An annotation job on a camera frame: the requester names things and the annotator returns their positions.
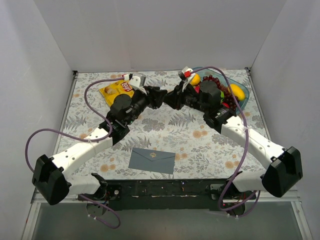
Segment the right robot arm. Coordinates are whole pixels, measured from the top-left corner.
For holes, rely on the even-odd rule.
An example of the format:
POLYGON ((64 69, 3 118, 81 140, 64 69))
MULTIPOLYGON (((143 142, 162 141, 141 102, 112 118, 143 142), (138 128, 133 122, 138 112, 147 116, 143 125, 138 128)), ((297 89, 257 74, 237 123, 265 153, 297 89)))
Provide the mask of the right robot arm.
POLYGON ((165 96, 164 102, 175 110, 183 106, 199 110, 210 128, 242 147, 248 143, 247 151, 264 170, 238 173, 226 186, 230 198, 237 199, 246 191, 266 191, 280 198, 303 177, 299 150, 293 146, 284 148, 246 127, 231 106, 223 103, 222 92, 213 81, 202 82, 199 90, 181 82, 165 96))

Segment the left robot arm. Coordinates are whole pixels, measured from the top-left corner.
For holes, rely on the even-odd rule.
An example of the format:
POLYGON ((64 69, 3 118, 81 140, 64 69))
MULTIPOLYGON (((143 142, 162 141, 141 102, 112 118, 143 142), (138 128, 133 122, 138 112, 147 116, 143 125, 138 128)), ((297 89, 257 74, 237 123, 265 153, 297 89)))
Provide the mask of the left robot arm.
POLYGON ((67 150, 47 157, 40 156, 35 164, 32 183, 50 205, 56 205, 68 195, 85 194, 101 200, 107 193, 107 181, 97 173, 73 176, 81 165, 98 153, 113 147, 130 131, 132 124, 146 107, 158 109, 167 90, 146 86, 132 97, 118 95, 106 115, 106 120, 89 137, 67 150))

